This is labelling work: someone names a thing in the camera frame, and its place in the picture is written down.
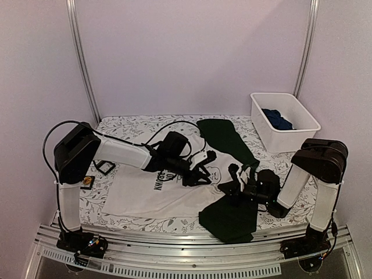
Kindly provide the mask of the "white green raglan t-shirt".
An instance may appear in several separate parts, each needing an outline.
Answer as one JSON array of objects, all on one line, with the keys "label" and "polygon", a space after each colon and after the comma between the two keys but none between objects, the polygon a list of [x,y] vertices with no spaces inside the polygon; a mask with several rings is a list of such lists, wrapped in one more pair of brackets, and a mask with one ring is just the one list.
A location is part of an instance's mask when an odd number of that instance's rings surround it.
[{"label": "white green raglan t-shirt", "polygon": [[256,169],[259,161],[235,130],[230,120],[203,119],[197,122],[202,136],[191,136],[193,147],[217,155],[206,166],[211,184],[186,187],[181,177],[171,179],[168,171],[148,173],[121,165],[109,187],[102,213],[117,217],[149,219],[196,217],[199,224],[226,244],[250,242],[256,231],[257,205],[233,204],[219,186],[232,181],[229,167]]}]

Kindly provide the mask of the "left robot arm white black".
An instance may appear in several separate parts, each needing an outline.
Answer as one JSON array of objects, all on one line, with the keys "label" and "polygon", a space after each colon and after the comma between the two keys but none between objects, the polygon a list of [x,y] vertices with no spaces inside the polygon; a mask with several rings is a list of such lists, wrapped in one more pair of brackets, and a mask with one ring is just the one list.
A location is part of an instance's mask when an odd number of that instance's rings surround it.
[{"label": "left robot arm white black", "polygon": [[82,252],[87,246],[79,234],[79,191],[93,161],[120,163],[150,173],[166,170],[180,176],[185,187],[211,184],[206,165],[216,159],[216,153],[203,146],[183,155],[190,142],[178,132],[167,133],[157,143],[136,144],[102,134],[87,122],[73,120],[72,124],[74,128],[54,147],[54,163],[44,161],[55,177],[59,226],[67,232],[63,241],[73,252]]}]

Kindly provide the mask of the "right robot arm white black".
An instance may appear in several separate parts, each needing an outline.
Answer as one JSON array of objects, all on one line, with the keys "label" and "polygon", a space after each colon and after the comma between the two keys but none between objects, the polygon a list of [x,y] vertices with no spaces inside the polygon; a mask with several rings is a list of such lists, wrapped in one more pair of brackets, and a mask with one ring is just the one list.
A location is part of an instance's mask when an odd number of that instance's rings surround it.
[{"label": "right robot arm white black", "polygon": [[236,164],[228,171],[231,180],[218,188],[234,203],[240,200],[256,202],[276,218],[284,218],[297,202],[309,180],[317,188],[313,216],[309,222],[312,232],[301,239],[301,249],[313,253],[323,244],[323,236],[331,223],[339,189],[346,169],[348,149],[341,141],[311,139],[304,141],[291,158],[291,167],[283,183],[270,169],[246,172]]}]

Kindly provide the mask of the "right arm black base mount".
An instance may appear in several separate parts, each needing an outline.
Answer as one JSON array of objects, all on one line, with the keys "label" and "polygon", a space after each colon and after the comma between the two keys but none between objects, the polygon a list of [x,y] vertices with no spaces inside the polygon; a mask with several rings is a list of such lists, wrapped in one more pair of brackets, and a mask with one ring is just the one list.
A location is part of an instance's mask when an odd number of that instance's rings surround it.
[{"label": "right arm black base mount", "polygon": [[317,231],[307,226],[305,235],[281,241],[280,252],[286,259],[300,257],[330,249],[327,230]]}]

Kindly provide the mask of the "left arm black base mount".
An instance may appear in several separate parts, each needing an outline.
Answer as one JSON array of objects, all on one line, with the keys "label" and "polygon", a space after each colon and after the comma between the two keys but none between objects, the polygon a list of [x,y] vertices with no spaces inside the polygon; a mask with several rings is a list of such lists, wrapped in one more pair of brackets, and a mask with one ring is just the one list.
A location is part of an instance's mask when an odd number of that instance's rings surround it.
[{"label": "left arm black base mount", "polygon": [[104,237],[95,236],[91,232],[62,231],[56,247],[68,252],[73,252],[76,256],[84,255],[102,259],[108,248],[108,242]]}]

